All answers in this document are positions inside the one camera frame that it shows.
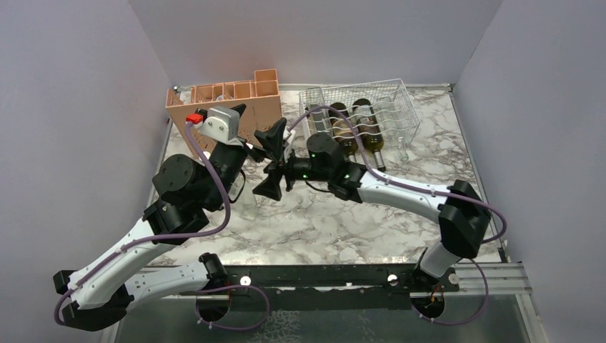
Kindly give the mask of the green Primitivo wine bottle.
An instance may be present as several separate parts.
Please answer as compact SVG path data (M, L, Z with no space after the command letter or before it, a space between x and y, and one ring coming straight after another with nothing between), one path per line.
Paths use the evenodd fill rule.
M384 138L371 101L365 98L358 99L354 101L352 109L364 148L372 155L377 169L385 172L387 168L382 155Z

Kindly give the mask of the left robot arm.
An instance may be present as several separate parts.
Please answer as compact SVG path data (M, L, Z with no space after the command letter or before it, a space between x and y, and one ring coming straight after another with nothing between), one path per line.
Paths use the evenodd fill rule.
M232 214L229 190L246 159L262 161L281 153L286 120L257 131L259 145L254 146L239 135L246 109L245 104L216 106L197 109L186 117L186 137L193 139L199 133L213 139L215 148L198 159L170 156L152 179L158 199L135 225L94 262L54 275L60 295L54 309L57 324L95 332L151 300L182 292L228 294L233 290L215 254L204 253L190 264L151 274L141 270L189 239L225 229Z

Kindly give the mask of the green wine bottle silver neck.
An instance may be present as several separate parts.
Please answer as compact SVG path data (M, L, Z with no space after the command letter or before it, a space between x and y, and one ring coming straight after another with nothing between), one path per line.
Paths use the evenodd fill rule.
M352 130L344 122L343 118L334 111L330 112L329 117L334 140L339 143L347 159L357 163L356 153L359 147Z

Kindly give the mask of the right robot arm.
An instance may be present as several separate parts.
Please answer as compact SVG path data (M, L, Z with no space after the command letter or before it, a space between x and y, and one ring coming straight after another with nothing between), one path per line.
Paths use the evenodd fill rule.
M267 178L253 189L255 195L279 201L282 181L287 191L297 181L325 182L338 199L387 205L437 223L439 241L425 250L412 272L414 285L423 291L438 285L453 264L477 257L492 216L468 182L422 185L392 177L348 160L325 133L310 136L309 156L299 157L287 151L286 130L286 119L280 119L269 130L254 133L270 160L264 168Z

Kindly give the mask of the small clear glass bottle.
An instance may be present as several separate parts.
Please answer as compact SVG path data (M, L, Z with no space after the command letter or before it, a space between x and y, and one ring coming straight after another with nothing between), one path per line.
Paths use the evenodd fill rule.
M229 190L229 200L231 202L232 211L235 214L246 220L253 220L257 217L257 200L252 193L252 186L248 182L248 178L241 169L237 178L234 180L231 189Z

